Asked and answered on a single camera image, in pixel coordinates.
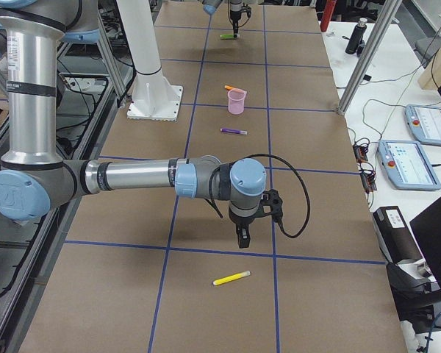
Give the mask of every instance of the white table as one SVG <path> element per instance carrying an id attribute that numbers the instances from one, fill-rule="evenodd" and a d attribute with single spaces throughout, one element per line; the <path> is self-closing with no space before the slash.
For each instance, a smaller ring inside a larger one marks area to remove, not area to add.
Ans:
<path id="1" fill-rule="evenodd" d="M 345 87 L 358 62 L 356 55 L 345 53 L 348 41 L 342 36 L 350 37 L 355 24 L 331 22 L 328 31 L 323 34 L 326 50 L 330 60 L 330 66 L 334 73 L 337 87 Z M 365 40 L 368 39 L 372 24 L 368 24 L 365 33 Z M 371 81 L 385 79 L 396 79 L 404 74 L 414 71 L 420 62 L 415 56 L 412 47 L 406 41 L 398 25 L 393 24 L 387 31 L 381 46 L 373 58 L 367 70 L 367 74 L 372 76 Z M 356 139 L 369 138 L 371 142 L 379 140 L 379 134 L 366 127 L 362 123 L 362 108 L 369 99 L 378 99 L 388 104 L 433 104 L 441 101 L 441 97 L 436 91 L 421 90 L 417 83 L 418 77 L 423 72 L 419 68 L 414 76 L 409 75 L 396 82 L 380 82 L 361 85 L 345 114 L 348 127 L 356 132 Z M 405 94 L 399 97 L 408 86 Z M 343 89 L 338 89 L 341 96 Z M 370 102 L 365 109 L 365 120 L 378 131 L 382 132 L 387 119 L 390 118 L 388 127 L 385 129 L 383 139 L 386 140 L 414 140 L 405 122 L 404 109 L 402 107 L 388 107 L 378 102 Z M 354 140 L 353 132 L 350 132 L 351 142 Z M 424 146 L 425 152 L 431 163 L 441 163 L 441 147 Z M 441 196 L 438 191 L 406 191 L 396 190 L 387 178 L 385 170 L 376 162 L 377 143 L 372 143 L 367 154 L 369 161 L 376 167 L 377 191 L 371 195 L 374 197 L 370 211 L 373 212 L 381 206 L 399 206 L 407 223 L 410 222 L 418 213 L 427 208 L 432 202 Z M 441 181 L 441 167 L 435 168 L 436 174 Z M 420 344 L 426 344 L 425 335 L 418 335 Z M 441 353 L 441 332 L 433 334 L 434 341 L 431 342 L 430 352 Z"/>

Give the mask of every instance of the black bottle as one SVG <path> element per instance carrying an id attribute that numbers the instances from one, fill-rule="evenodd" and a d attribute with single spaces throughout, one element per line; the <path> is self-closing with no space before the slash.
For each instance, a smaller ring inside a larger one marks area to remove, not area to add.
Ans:
<path id="1" fill-rule="evenodd" d="M 346 54 L 354 54 L 358 49 L 359 43 L 361 43 L 362 36 L 366 32 L 366 23 L 368 20 L 366 18 L 360 18 L 358 24 L 354 27 L 353 34 L 351 35 L 350 41 L 346 46 Z"/>

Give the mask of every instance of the black box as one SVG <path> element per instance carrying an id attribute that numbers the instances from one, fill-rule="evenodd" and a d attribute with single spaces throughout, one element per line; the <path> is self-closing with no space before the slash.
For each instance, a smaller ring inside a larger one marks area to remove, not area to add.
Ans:
<path id="1" fill-rule="evenodd" d="M 414 263 L 423 257 L 397 206 L 380 207 L 373 213 L 379 245 L 389 261 Z"/>

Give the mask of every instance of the white and blue device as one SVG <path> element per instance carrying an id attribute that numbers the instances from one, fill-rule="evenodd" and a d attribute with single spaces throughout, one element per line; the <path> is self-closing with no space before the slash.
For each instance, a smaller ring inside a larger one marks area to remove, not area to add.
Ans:
<path id="1" fill-rule="evenodd" d="M 381 140 L 378 156 L 397 189 L 439 190 L 441 183 L 417 141 Z"/>
<path id="2" fill-rule="evenodd" d="M 441 108 L 407 105 L 406 122 L 417 140 L 426 145 L 441 146 Z"/>

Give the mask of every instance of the device screen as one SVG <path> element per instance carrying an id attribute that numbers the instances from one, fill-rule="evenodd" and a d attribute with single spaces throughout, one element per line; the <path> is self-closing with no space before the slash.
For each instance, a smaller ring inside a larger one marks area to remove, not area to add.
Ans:
<path id="1" fill-rule="evenodd" d="M 425 160 L 413 143 L 387 143 L 389 152 L 405 184 L 433 185 Z"/>
<path id="2" fill-rule="evenodd" d="M 414 109 L 425 138 L 441 140 L 441 110 L 424 107 L 414 107 Z"/>

